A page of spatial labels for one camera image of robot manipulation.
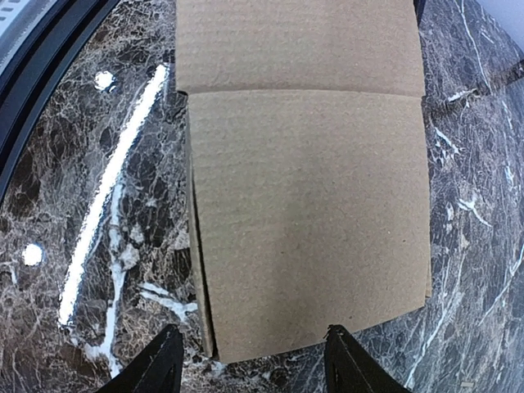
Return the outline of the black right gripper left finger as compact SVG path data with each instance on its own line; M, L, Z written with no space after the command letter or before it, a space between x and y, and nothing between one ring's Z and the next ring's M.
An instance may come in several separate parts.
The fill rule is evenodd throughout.
M97 393L179 393L182 372L183 335L174 324L168 324Z

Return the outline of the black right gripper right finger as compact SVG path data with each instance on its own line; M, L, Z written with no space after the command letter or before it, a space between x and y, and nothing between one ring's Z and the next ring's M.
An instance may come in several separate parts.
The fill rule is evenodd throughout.
M409 393L342 325L330 325L325 339L327 392Z

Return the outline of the brown cardboard box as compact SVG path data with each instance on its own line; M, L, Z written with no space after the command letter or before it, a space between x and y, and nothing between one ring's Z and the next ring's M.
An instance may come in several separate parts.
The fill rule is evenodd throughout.
M229 364L431 294L421 1L180 1L204 351Z

